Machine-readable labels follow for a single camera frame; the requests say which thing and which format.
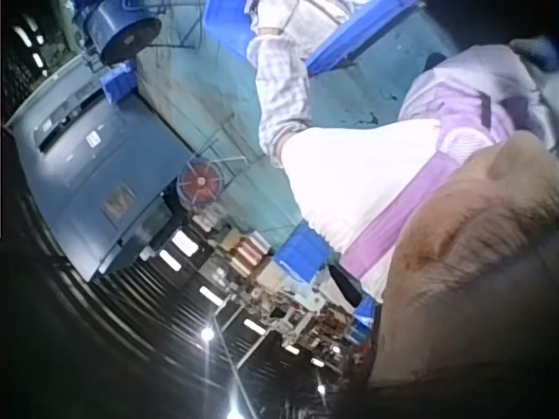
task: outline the checkered sleeve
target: checkered sleeve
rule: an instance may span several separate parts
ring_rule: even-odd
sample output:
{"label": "checkered sleeve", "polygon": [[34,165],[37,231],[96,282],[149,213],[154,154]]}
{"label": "checkered sleeve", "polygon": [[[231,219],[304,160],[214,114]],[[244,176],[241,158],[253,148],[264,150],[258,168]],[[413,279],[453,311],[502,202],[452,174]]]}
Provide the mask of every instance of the checkered sleeve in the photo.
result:
{"label": "checkered sleeve", "polygon": [[262,116],[259,141],[272,164],[281,166],[278,142],[311,126],[307,67],[299,46],[286,34],[258,36],[248,46],[247,57],[256,68],[256,90]]}

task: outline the sticker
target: sticker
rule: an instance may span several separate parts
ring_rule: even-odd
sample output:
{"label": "sticker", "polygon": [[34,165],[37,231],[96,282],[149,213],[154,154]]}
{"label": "sticker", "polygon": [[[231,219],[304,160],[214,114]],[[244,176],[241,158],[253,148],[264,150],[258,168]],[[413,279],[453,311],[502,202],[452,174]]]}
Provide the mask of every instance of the sticker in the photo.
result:
{"label": "sticker", "polygon": [[46,120],[43,124],[43,132],[46,133],[52,127],[52,121],[50,119]]}
{"label": "sticker", "polygon": [[99,137],[99,135],[97,134],[97,132],[95,130],[93,130],[86,137],[86,140],[87,140],[87,143],[89,144],[89,147],[91,147],[91,148],[96,148],[101,143],[101,138]]}

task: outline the ceiling light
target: ceiling light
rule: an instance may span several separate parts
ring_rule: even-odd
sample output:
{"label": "ceiling light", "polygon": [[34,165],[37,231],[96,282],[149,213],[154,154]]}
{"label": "ceiling light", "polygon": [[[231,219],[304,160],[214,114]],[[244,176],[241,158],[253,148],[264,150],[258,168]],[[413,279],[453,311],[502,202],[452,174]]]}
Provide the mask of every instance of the ceiling light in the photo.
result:
{"label": "ceiling light", "polygon": [[292,347],[291,345],[289,345],[288,347],[286,347],[286,351],[287,352],[291,352],[293,355],[298,355],[300,350],[296,347]]}
{"label": "ceiling light", "polygon": [[179,264],[175,258],[169,255],[168,251],[160,251],[159,256],[163,259],[167,264],[171,267],[173,271],[179,272],[182,268],[181,264]]}
{"label": "ceiling light", "polygon": [[227,419],[244,419],[244,417],[237,410],[232,410],[227,415]]}
{"label": "ceiling light", "polygon": [[202,329],[202,332],[200,333],[200,337],[202,337],[202,340],[206,343],[212,340],[215,335],[216,333],[213,331],[211,327],[205,327],[204,329]]}
{"label": "ceiling light", "polygon": [[35,52],[33,53],[33,59],[35,60],[35,64],[38,68],[43,68],[43,60],[39,57],[39,55]]}
{"label": "ceiling light", "polygon": [[254,332],[258,333],[260,336],[262,336],[264,333],[266,333],[266,330],[264,327],[257,325],[256,323],[254,323],[252,320],[250,319],[246,319],[243,324],[245,326],[247,326],[249,329],[253,330]]}
{"label": "ceiling light", "polygon": [[27,22],[27,24],[29,25],[29,28],[32,31],[34,31],[34,32],[38,31],[37,22],[35,22],[34,18],[32,18],[31,16],[28,16],[28,15],[24,15],[24,19],[25,19],[25,22]]}
{"label": "ceiling light", "polygon": [[175,233],[171,242],[178,247],[182,253],[184,253],[189,258],[197,252],[200,248],[195,242],[193,242],[183,231],[179,230]]}
{"label": "ceiling light", "polygon": [[31,40],[29,39],[29,37],[27,36],[27,34],[23,29],[21,29],[19,26],[14,26],[14,32],[16,32],[16,34],[21,38],[21,40],[24,41],[24,44],[27,48],[31,48]]}
{"label": "ceiling light", "polygon": [[216,306],[221,306],[224,301],[219,298],[216,294],[214,294],[213,292],[211,292],[208,288],[206,288],[205,286],[203,286],[202,288],[200,288],[200,293],[202,295],[204,295],[209,301],[211,301],[213,304],[215,304]]}
{"label": "ceiling light", "polygon": [[324,367],[324,362],[322,362],[321,360],[317,360],[316,358],[313,358],[311,360],[311,364],[315,365],[316,367],[322,368]]}

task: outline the red fan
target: red fan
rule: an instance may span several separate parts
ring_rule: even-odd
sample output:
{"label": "red fan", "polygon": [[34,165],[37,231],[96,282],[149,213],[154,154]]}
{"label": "red fan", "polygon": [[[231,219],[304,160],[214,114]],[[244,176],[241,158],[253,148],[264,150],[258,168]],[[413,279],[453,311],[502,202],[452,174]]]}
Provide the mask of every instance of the red fan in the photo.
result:
{"label": "red fan", "polygon": [[217,199],[223,185],[221,170],[207,159],[196,158],[179,176],[176,190],[184,202],[203,207]]}

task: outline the blue plastic bin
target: blue plastic bin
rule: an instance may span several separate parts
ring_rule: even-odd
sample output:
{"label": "blue plastic bin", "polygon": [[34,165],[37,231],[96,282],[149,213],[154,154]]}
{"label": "blue plastic bin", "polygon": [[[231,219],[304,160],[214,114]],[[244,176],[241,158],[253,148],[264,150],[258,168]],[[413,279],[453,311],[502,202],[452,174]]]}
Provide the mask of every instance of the blue plastic bin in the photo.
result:
{"label": "blue plastic bin", "polygon": [[134,63],[118,65],[101,77],[100,82],[108,103],[119,102],[138,86]]}
{"label": "blue plastic bin", "polygon": [[[361,48],[390,21],[418,0],[371,0],[342,24],[307,61],[310,75],[334,70]],[[207,0],[205,30],[228,50],[246,57],[246,47],[254,33],[251,19],[244,13],[245,0]]]}
{"label": "blue plastic bin", "polygon": [[370,329],[375,318],[375,306],[375,300],[369,295],[364,295],[361,303],[353,312],[354,319]]}
{"label": "blue plastic bin", "polygon": [[301,224],[273,255],[273,259],[292,277],[310,282],[329,255],[330,248],[324,239],[306,224]]}

